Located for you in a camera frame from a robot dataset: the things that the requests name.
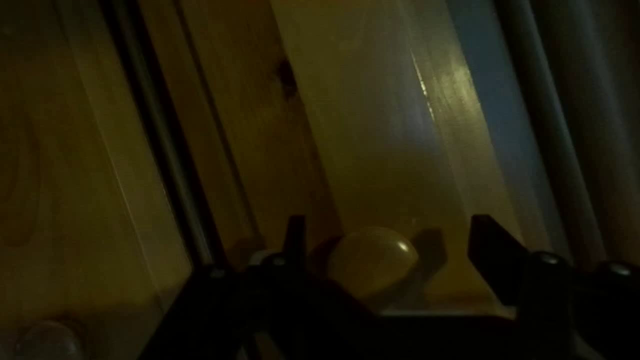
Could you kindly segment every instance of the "wood grain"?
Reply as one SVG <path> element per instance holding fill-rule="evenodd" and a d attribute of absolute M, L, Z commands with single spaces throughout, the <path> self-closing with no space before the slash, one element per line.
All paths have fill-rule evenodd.
<path fill-rule="evenodd" d="M 245 216 L 254 217 L 263 237 L 263 243 L 249 245 L 253 250 L 280 247 L 293 214 L 308 216 L 310 243 L 341 233 L 304 105 L 278 78 L 287 55 L 270 4 L 263 0 L 143 4 L 173 96 L 179 100 L 181 121 L 188 128 L 192 153 L 207 192 L 213 194 L 217 219 L 220 227 L 228 227 L 222 233 L 226 247 L 247 247 L 242 242 L 249 229 L 241 227 L 249 227 L 249 221 L 241 223 L 226 216 L 242 202 L 241 192 L 247 194 Z M 191 40 L 194 58 L 185 53 Z M 235 170 L 237 184 L 233 175 L 224 184 L 215 180 Z"/>
<path fill-rule="evenodd" d="M 490 306 L 467 260 L 468 217 L 488 212 L 519 237 L 532 225 L 517 216 L 446 2 L 272 4 L 345 227 L 443 229 L 448 264 L 429 301 Z M 540 233 L 526 239 L 545 245 Z"/>
<path fill-rule="evenodd" d="M 135 357 L 188 260 L 97 2 L 0 4 L 0 357 L 41 317 Z"/>

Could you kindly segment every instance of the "dark object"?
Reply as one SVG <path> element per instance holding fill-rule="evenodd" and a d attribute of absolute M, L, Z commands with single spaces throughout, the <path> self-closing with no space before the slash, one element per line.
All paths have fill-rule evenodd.
<path fill-rule="evenodd" d="M 298 82 L 297 82 L 297 73 L 294 73 L 293 63 L 291 63 L 289 59 L 282 59 L 282 61 L 278 63 L 276 73 L 278 73 L 278 79 L 280 79 L 280 84 L 282 84 L 285 96 L 287 96 L 287 98 L 297 96 L 297 93 L 298 93 Z"/>
<path fill-rule="evenodd" d="M 245 273 L 197 270 L 141 357 L 230 360 L 242 348 L 258 357 L 256 332 L 270 333 L 293 360 L 575 360 L 576 335 L 604 357 L 639 352 L 627 330 L 639 319 L 639 267 L 604 264 L 578 273 L 557 253 L 531 253 L 490 216 L 472 219 L 471 257 L 495 292 L 519 306 L 517 319 L 374 316 L 307 270 L 304 217 L 294 216 L 282 253 Z"/>
<path fill-rule="evenodd" d="M 138 2 L 101 0 L 194 267 L 228 257 L 181 130 Z"/>

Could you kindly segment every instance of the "cabinet door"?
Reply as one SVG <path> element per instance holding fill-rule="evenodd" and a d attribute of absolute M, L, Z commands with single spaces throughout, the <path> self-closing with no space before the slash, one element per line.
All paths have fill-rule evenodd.
<path fill-rule="evenodd" d="M 0 357 L 137 357 L 191 264 L 98 4 L 3 2 L 0 91 Z"/>

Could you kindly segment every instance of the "wooden panel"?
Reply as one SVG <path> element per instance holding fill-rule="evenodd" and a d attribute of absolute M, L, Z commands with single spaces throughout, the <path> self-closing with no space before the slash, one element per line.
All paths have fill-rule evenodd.
<path fill-rule="evenodd" d="M 174 0 L 141 0 L 203 190 L 230 260 L 242 265 L 247 256 L 263 245 L 260 227 L 174 4 Z"/>
<path fill-rule="evenodd" d="M 468 217 L 522 236 L 467 59 L 441 0 L 272 0 L 345 227 L 441 229 L 430 304 L 490 304 Z"/>
<path fill-rule="evenodd" d="M 291 214 L 308 216 L 312 243 L 341 233 L 301 96 L 278 78 L 287 55 L 270 4 L 263 0 L 191 0 L 179 2 L 181 8 L 173 8 L 173 2 L 143 4 L 165 73 L 174 85 L 173 96 L 179 100 L 182 125 L 192 128 L 188 140 L 194 158 L 200 158 L 200 175 L 213 194 L 217 219 L 220 227 L 228 227 L 222 233 L 226 245 L 245 245 L 235 225 L 247 227 L 247 223 L 224 216 L 237 206 L 235 202 L 242 199 L 233 194 L 242 190 L 251 212 L 247 217 L 256 219 L 256 229 L 269 247 L 280 245 Z M 181 29 L 181 14 L 192 36 L 197 58 L 182 53 L 191 37 Z M 203 65 L 203 84 L 197 84 L 199 65 Z M 207 100 L 217 101 L 219 114 L 207 105 Z M 222 175 L 233 171 L 235 165 L 241 185 L 210 180 L 219 171 Z"/>
<path fill-rule="evenodd" d="M 135 357 L 188 260 L 95 2 L 0 4 L 0 357 L 72 317 Z"/>

